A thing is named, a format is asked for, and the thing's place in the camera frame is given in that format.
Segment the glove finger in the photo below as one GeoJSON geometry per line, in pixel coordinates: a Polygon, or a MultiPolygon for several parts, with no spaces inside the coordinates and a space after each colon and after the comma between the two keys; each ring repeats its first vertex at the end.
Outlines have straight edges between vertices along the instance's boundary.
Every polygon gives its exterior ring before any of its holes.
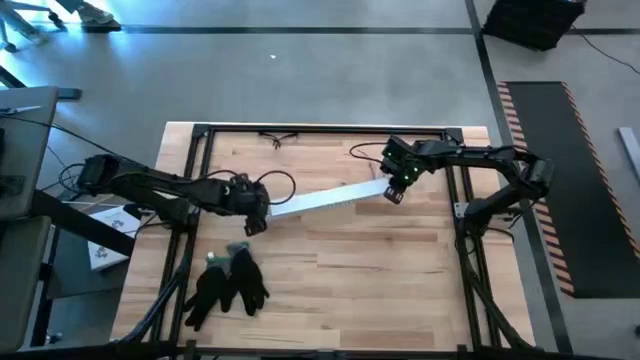
{"type": "Polygon", "coordinates": [[[256,305],[256,309],[262,310],[262,307],[264,306],[264,293],[262,292],[262,289],[258,289],[254,292],[253,301],[256,305]]]}
{"type": "Polygon", "coordinates": [[[207,318],[207,314],[209,314],[209,311],[216,305],[218,297],[215,296],[202,300],[204,301],[196,303],[193,311],[189,314],[189,318],[185,321],[185,325],[193,326],[195,331],[200,330],[202,323],[204,323],[204,320],[207,318]]]}
{"type": "Polygon", "coordinates": [[[220,297],[220,309],[222,312],[229,312],[231,304],[233,303],[233,298],[236,297],[236,294],[238,294],[238,289],[234,286],[229,286],[224,290],[220,297]]]}
{"type": "Polygon", "coordinates": [[[247,315],[253,316],[256,313],[256,305],[253,302],[253,297],[248,290],[240,290],[240,295],[242,296],[242,301],[244,302],[244,311],[247,312],[247,315]]]}
{"type": "Polygon", "coordinates": [[[187,300],[187,302],[184,303],[184,311],[189,311],[191,310],[191,308],[193,308],[193,305],[196,304],[196,301],[198,301],[198,293],[196,292],[195,294],[193,294],[192,297],[189,298],[189,300],[187,300]]]}
{"type": "Polygon", "coordinates": [[[262,288],[262,293],[264,294],[264,297],[266,297],[267,299],[269,298],[269,292],[267,291],[267,288],[264,287],[264,284],[260,284],[260,287],[262,288]]]}

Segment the black glove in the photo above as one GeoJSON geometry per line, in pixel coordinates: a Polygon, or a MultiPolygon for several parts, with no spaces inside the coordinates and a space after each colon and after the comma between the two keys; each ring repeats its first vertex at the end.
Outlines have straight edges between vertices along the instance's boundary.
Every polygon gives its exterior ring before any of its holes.
{"type": "Polygon", "coordinates": [[[240,292],[247,315],[253,316],[257,309],[262,309],[269,292],[262,284],[262,273],[253,261],[248,244],[231,244],[227,247],[231,259],[231,298],[240,292]]]}
{"type": "Polygon", "coordinates": [[[207,318],[209,311],[220,299],[222,312],[228,312],[231,308],[231,288],[229,280],[220,264],[214,264],[207,268],[196,282],[196,293],[184,304],[184,311],[191,311],[184,322],[186,326],[193,326],[198,331],[207,318]]]}

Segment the black metal frame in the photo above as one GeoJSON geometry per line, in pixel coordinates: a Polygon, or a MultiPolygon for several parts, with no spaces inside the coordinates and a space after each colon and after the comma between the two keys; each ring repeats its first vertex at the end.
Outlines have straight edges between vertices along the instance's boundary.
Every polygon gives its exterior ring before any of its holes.
{"type": "MultiPolygon", "coordinates": [[[[437,136],[443,141],[458,143],[463,141],[462,130],[460,128],[426,128],[426,127],[370,127],[370,126],[336,126],[336,125],[259,125],[259,124],[196,124],[191,134],[191,143],[185,163],[184,175],[191,177],[195,159],[197,156],[197,148],[200,141],[206,138],[203,147],[202,165],[200,168],[200,176],[207,174],[211,155],[213,153],[213,142],[216,132],[282,132],[282,133],[334,133],[334,134],[380,134],[380,135],[417,135],[417,136],[437,136]]],[[[473,189],[471,179],[467,168],[461,170],[461,185],[464,190],[465,199],[467,201],[473,199],[473,189]]],[[[465,345],[459,345],[455,351],[300,351],[285,349],[237,349],[237,348],[211,348],[196,347],[194,340],[188,340],[186,347],[178,346],[179,331],[182,322],[182,312],[186,297],[186,289],[188,280],[184,280],[178,286],[176,303],[171,321],[171,332],[169,340],[160,340],[162,318],[164,315],[164,306],[161,308],[158,317],[151,328],[151,336],[148,342],[134,343],[109,343],[101,346],[66,348],[60,350],[36,350],[26,351],[17,354],[0,355],[0,359],[5,356],[10,358],[87,358],[90,356],[100,356],[104,359],[120,359],[120,358],[158,358],[160,356],[175,356],[183,354],[185,359],[198,359],[202,355],[231,355],[231,356],[275,356],[286,358],[309,358],[309,356],[318,356],[327,359],[337,358],[362,358],[362,359],[585,359],[596,360],[600,358],[589,356],[576,356],[571,353],[545,353],[541,349],[505,349],[500,345],[500,334],[496,322],[492,316],[487,313],[487,325],[489,327],[490,345],[482,344],[480,334],[480,323],[475,304],[475,293],[470,283],[469,274],[465,272],[465,267],[470,263],[466,256],[466,242],[462,232],[461,222],[455,216],[454,204],[459,201],[458,188],[453,168],[445,169],[447,178],[447,186],[451,201],[451,211],[454,219],[456,230],[456,244],[458,245],[460,254],[461,277],[465,296],[465,305],[469,321],[469,332],[473,351],[468,351],[465,345]]],[[[167,284],[173,273],[175,264],[175,256],[177,254],[178,245],[181,235],[187,233],[187,241],[185,243],[184,257],[191,267],[193,259],[193,251],[197,236],[197,220],[194,226],[184,229],[174,229],[171,234],[171,240],[167,250],[165,266],[161,288],[167,284]]],[[[475,257],[478,264],[478,277],[481,287],[486,293],[491,294],[491,286],[487,272],[487,263],[484,255],[482,240],[472,238],[476,247],[475,257]]]]}
{"type": "MultiPolygon", "coordinates": [[[[193,167],[196,158],[196,149],[202,138],[206,138],[206,143],[203,149],[202,166],[200,169],[200,176],[204,176],[207,173],[211,154],[213,153],[213,140],[216,132],[276,132],[276,133],[334,133],[334,134],[384,134],[384,135],[417,135],[417,136],[436,136],[443,141],[451,141],[457,143],[458,141],[464,141],[462,131],[459,128],[426,128],[426,127],[370,127],[370,126],[322,126],[322,125],[259,125],[259,124],[196,124],[191,134],[191,143],[189,146],[189,153],[185,165],[186,177],[190,177],[193,172],[193,167]]],[[[467,169],[462,169],[462,186],[465,190],[467,200],[473,198],[473,192],[471,190],[471,181],[468,175],[467,169]]],[[[474,348],[482,346],[480,324],[478,320],[476,304],[474,299],[474,292],[469,279],[464,275],[466,274],[466,266],[468,262],[463,261],[463,256],[466,256],[466,243],[464,234],[459,220],[455,217],[454,203],[458,202],[458,191],[456,185],[456,179],[453,173],[453,168],[446,169],[447,185],[449,189],[449,196],[451,200],[451,211],[454,218],[456,227],[456,241],[458,248],[461,250],[460,254],[460,266],[462,269],[462,282],[465,296],[465,304],[467,308],[467,315],[470,326],[470,334],[472,339],[472,345],[474,348]]],[[[189,229],[188,239],[185,244],[185,255],[187,261],[191,264],[193,257],[193,248],[195,245],[195,236],[197,228],[189,229]]],[[[170,275],[173,271],[173,265],[175,263],[175,256],[178,250],[178,242],[180,240],[180,230],[173,230],[171,234],[171,240],[165,259],[165,268],[163,269],[161,288],[167,283],[170,275]]],[[[487,272],[486,258],[484,256],[484,250],[482,247],[482,241],[475,240],[476,246],[476,261],[479,264],[479,277],[486,292],[491,293],[491,287],[487,272]]],[[[171,333],[169,335],[169,341],[177,343],[180,331],[180,321],[182,316],[183,304],[186,296],[186,284],[181,285],[176,297],[176,305],[173,312],[173,319],[171,323],[171,333]]],[[[163,310],[158,314],[158,319],[154,323],[151,330],[151,341],[160,340],[160,329],[162,328],[162,319],[164,317],[163,310]]],[[[500,345],[500,335],[497,330],[497,326],[493,320],[488,321],[489,329],[491,329],[489,336],[492,346],[500,345]]],[[[299,351],[291,351],[288,355],[299,354],[299,351]]],[[[430,353],[419,353],[420,356],[424,356],[430,353]]],[[[437,352],[433,353],[437,355],[435,358],[442,358],[443,354],[447,356],[451,354],[457,354],[457,352],[437,352]]]]}

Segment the gray floor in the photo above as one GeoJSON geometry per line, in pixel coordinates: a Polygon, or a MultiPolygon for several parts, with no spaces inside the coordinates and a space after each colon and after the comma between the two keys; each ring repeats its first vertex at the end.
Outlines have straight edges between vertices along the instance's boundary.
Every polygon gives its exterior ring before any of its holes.
{"type": "MultiPolygon", "coordinates": [[[[464,0],[211,0],[94,2],[123,24],[159,26],[469,27],[464,0]]],[[[493,0],[476,0],[483,22],[493,0]]],[[[65,15],[77,22],[77,15],[65,15]]],[[[42,14],[30,14],[46,20],[42,14]]],[[[637,0],[591,0],[578,28],[640,28],[637,0]]],[[[470,35],[145,35],[56,34],[0,61],[28,85],[79,87],[78,103],[61,103],[56,122],[152,165],[167,121],[482,125],[500,142],[470,35]]],[[[606,52],[640,67],[640,35],[590,36],[606,52]]],[[[562,80],[582,117],[635,234],[640,186],[614,129],[640,135],[640,76],[578,36],[535,53],[486,38],[497,80],[562,80]]],[[[66,163],[95,149],[53,132],[66,163]]],[[[41,186],[60,165],[47,155],[41,186]]],[[[538,344],[555,348],[529,245],[518,231],[517,255],[538,344]]],[[[57,304],[52,330],[81,343],[109,333],[117,296],[76,297],[57,304]],[[72,312],[83,314],[69,315],[72,312]],[[74,318],[83,321],[72,321],[74,318]],[[84,332],[84,328],[93,329],[84,332]]],[[[639,300],[563,299],[574,350],[640,358],[639,300]]]]}

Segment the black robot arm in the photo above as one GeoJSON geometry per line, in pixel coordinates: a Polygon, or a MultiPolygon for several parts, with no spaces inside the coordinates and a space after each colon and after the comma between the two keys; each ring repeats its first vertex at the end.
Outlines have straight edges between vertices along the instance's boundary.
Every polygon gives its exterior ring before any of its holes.
{"type": "Polygon", "coordinates": [[[522,199],[545,196],[553,176],[553,164],[525,149],[514,146],[473,147],[453,145],[439,140],[415,141],[409,145],[391,136],[383,152],[380,169],[391,175],[384,196],[398,204],[407,187],[422,173],[434,173],[447,166],[496,169],[509,182],[486,199],[472,200],[464,211],[465,230],[482,235],[491,217],[509,209],[522,199]],[[524,163],[518,170],[516,164],[524,163]]]}
{"type": "Polygon", "coordinates": [[[269,194],[246,174],[234,174],[230,180],[190,180],[120,157],[97,155],[85,160],[77,186],[91,195],[115,194],[153,209],[171,225],[186,225],[195,206],[220,216],[245,215],[247,236],[267,228],[269,194]]]}

